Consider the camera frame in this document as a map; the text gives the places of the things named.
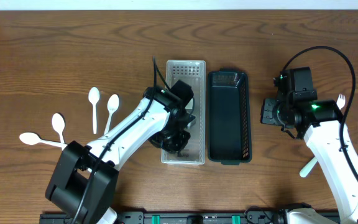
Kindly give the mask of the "black plastic perforated basket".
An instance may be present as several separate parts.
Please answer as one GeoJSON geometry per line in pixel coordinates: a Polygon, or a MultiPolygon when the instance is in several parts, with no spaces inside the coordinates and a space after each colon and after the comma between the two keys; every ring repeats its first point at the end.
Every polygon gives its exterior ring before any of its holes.
{"type": "Polygon", "coordinates": [[[245,72],[208,74],[208,159],[222,165],[252,160],[249,85],[245,72]]]}

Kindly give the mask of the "clear plastic perforated basket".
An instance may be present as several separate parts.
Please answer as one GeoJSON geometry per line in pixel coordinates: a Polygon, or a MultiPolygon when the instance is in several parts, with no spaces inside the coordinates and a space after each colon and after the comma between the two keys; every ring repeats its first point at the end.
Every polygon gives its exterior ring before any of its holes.
{"type": "Polygon", "coordinates": [[[165,80],[169,86],[179,80],[191,86],[194,96],[186,106],[186,111],[195,116],[195,120],[185,129],[191,135],[185,148],[178,154],[162,151],[161,162],[170,165],[203,165],[206,157],[206,62],[168,60],[165,80]]]}

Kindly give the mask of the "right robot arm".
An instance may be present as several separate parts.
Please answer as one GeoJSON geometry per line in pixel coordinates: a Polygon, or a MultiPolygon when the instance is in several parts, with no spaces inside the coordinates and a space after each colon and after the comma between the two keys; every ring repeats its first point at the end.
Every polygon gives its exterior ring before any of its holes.
{"type": "Polygon", "coordinates": [[[358,223],[358,156],[344,115],[334,100],[317,99],[308,67],[284,70],[273,80],[278,92],[264,99],[260,122],[280,126],[301,139],[320,164],[341,223],[358,223]]]}

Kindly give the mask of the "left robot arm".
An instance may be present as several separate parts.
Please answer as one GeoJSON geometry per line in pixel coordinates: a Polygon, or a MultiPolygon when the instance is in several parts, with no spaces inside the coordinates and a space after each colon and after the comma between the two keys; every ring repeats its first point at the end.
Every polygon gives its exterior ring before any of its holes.
{"type": "Polygon", "coordinates": [[[194,93],[178,81],[170,89],[149,87],[137,108],[115,128],[82,146],[76,141],[62,151],[45,197],[70,223],[115,223],[111,208],[119,171],[144,142],[170,153],[185,148],[185,129],[195,116],[185,107],[194,93]]]}

